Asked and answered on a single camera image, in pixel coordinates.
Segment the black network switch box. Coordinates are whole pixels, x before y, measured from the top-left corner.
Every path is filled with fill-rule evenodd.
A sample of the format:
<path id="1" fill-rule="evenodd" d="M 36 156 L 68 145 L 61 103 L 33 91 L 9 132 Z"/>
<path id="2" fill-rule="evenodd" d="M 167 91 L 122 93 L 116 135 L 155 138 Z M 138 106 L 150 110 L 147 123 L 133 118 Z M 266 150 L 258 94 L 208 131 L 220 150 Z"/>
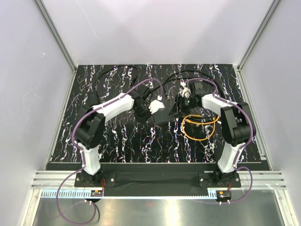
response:
<path id="1" fill-rule="evenodd" d="M 179 118 L 181 116 L 182 115 L 180 113 L 175 113 L 175 114 L 169 115 L 169 112 L 158 111 L 153 115 L 153 118 L 154 118 L 154 123 L 156 125 L 162 125 L 164 123 L 173 121 L 175 118 Z"/>

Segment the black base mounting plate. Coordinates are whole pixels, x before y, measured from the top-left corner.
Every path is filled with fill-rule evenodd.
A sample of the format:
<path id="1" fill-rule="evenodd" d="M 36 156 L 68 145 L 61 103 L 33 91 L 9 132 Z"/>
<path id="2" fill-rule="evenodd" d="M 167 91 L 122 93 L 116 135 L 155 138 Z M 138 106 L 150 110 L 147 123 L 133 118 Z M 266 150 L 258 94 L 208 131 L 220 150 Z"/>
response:
<path id="1" fill-rule="evenodd" d="M 181 183 L 190 182 L 201 187 L 240 186 L 237 172 L 222 176 L 216 163 L 102 163 L 102 177 L 107 187 L 122 183 Z"/>

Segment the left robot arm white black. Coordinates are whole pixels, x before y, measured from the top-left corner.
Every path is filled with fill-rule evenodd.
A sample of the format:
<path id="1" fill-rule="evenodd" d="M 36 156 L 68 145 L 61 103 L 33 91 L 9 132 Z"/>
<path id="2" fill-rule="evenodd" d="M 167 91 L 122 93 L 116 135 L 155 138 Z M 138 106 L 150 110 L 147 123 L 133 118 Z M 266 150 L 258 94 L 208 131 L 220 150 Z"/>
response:
<path id="1" fill-rule="evenodd" d="M 78 114 L 78 121 L 71 134 L 71 142 L 82 157 L 79 181 L 88 186 L 98 186 L 105 182 L 103 170 L 98 160 L 98 146 L 105 124 L 118 115 L 133 110 L 138 122 L 146 122 L 159 109 L 164 108 L 162 97 L 147 101 L 150 91 L 138 90 L 120 93 L 102 104 L 84 105 Z"/>

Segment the aluminium frame rail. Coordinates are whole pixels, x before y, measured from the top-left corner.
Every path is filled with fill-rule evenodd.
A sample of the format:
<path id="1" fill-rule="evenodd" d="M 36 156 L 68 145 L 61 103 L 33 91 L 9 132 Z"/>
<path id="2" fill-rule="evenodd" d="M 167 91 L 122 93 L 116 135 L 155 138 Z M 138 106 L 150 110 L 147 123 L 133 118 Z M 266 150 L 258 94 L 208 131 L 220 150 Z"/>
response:
<path id="1" fill-rule="evenodd" d="M 55 189 L 66 179 L 73 171 L 58 170 L 40 170 L 37 171 L 31 189 Z"/>

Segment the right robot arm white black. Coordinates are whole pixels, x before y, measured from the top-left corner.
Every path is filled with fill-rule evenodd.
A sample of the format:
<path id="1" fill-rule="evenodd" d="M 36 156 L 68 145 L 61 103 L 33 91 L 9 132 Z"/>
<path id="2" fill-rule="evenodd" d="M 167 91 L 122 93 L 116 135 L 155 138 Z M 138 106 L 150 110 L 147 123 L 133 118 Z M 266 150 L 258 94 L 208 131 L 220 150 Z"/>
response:
<path id="1" fill-rule="evenodd" d="M 227 185 L 235 178 L 237 163 L 243 149 L 256 135 L 256 127 L 248 103 L 234 103 L 216 94 L 191 97 L 177 95 L 174 106 L 177 112 L 182 114 L 189 113 L 192 108 L 202 107 L 220 117 L 225 145 L 212 180 L 218 186 Z"/>

